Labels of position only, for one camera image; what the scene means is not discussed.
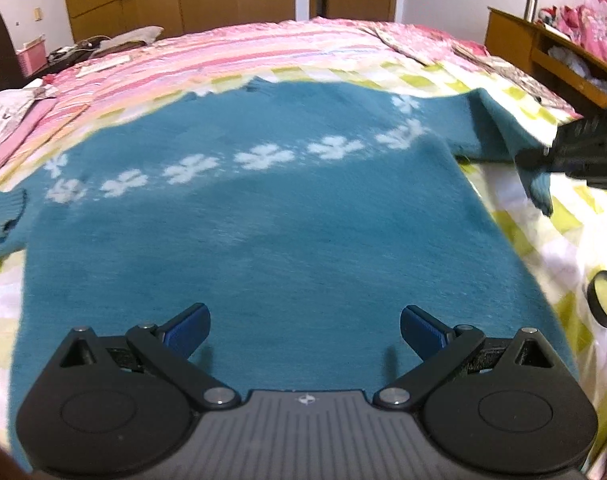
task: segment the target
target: sweater cuff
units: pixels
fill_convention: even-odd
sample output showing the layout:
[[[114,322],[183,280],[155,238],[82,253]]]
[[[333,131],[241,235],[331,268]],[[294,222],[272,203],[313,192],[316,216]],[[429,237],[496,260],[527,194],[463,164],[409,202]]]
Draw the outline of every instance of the sweater cuff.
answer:
[[[15,226],[25,207],[25,189],[13,189],[8,193],[0,192],[0,240],[3,240]]]

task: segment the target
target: silver screw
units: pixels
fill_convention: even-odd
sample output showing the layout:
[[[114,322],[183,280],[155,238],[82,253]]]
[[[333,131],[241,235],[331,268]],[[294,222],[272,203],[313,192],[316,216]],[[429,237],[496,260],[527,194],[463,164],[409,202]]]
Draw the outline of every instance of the silver screw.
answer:
[[[408,402],[410,394],[403,388],[385,388],[379,392],[379,398],[386,404],[396,406]]]
[[[221,386],[210,388],[204,393],[204,399],[210,402],[210,404],[228,404],[228,402],[234,399],[234,391]]]

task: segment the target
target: bed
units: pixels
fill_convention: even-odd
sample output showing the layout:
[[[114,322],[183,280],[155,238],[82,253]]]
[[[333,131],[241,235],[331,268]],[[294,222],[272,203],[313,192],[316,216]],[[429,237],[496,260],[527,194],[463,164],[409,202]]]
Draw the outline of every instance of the bed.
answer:
[[[394,41],[382,41],[382,36]],[[130,51],[130,62],[77,78],[82,66],[95,62],[90,60],[55,77],[58,102],[0,168],[0,190],[11,190],[46,163],[56,170],[62,152],[101,128],[132,121],[187,92],[226,92],[254,77],[269,82],[349,82],[417,97],[484,88],[533,136],[551,143],[557,122],[571,115],[542,107],[511,82],[457,56],[455,44],[460,43],[423,27],[317,18],[158,41]],[[480,45],[464,46],[484,52]],[[561,321],[581,386],[599,415],[589,475],[601,478],[607,465],[607,330],[592,319],[584,291],[594,274],[607,269],[607,192],[553,176],[554,213],[548,218],[527,199],[513,166],[459,166]],[[5,446],[24,262],[25,251],[0,260],[0,443]]]

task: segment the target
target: pink floral cloth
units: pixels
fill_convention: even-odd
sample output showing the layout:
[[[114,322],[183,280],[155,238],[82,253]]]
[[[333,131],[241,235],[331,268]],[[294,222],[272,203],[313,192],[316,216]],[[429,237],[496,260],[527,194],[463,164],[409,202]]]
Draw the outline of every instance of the pink floral cloth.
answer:
[[[564,7],[557,28],[573,43],[607,63],[607,16],[584,5]]]

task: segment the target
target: white flower pattern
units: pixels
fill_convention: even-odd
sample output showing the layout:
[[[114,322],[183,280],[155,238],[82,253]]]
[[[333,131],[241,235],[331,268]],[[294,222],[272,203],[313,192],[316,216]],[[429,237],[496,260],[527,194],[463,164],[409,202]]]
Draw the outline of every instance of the white flower pattern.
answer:
[[[55,155],[47,161],[47,163],[44,164],[44,169],[50,171],[50,178],[57,178],[62,174],[61,168],[66,164],[68,164],[68,155],[62,153],[60,155]]]
[[[391,99],[392,104],[399,108],[399,111],[404,114],[410,115],[413,110],[419,108],[419,101],[413,99],[409,95],[394,95]]]
[[[308,153],[319,155],[324,160],[340,160],[346,154],[363,150],[365,146],[360,140],[347,141],[343,136],[328,136],[321,140],[321,143],[312,142],[308,144]]]
[[[101,186],[102,191],[106,191],[105,198],[122,196],[132,187],[145,186],[148,183],[148,176],[142,174],[140,170],[128,170],[117,176],[116,180],[107,180]]]
[[[378,134],[375,140],[385,144],[391,150],[407,150],[412,141],[427,131],[417,119],[406,119],[406,124],[398,126],[385,134]]]
[[[219,162],[216,157],[206,157],[199,153],[182,158],[176,166],[169,166],[164,170],[164,176],[170,177],[169,184],[185,184],[191,181],[196,174],[212,170],[217,166],[219,166]]]
[[[60,178],[55,185],[48,190],[46,198],[59,204],[67,204],[79,200],[86,194],[86,190],[82,188],[82,183],[79,180],[66,180]]]
[[[241,164],[244,170],[267,170],[278,162],[295,160],[291,150],[280,150],[276,144],[260,144],[250,150],[250,153],[236,153],[234,161]]]

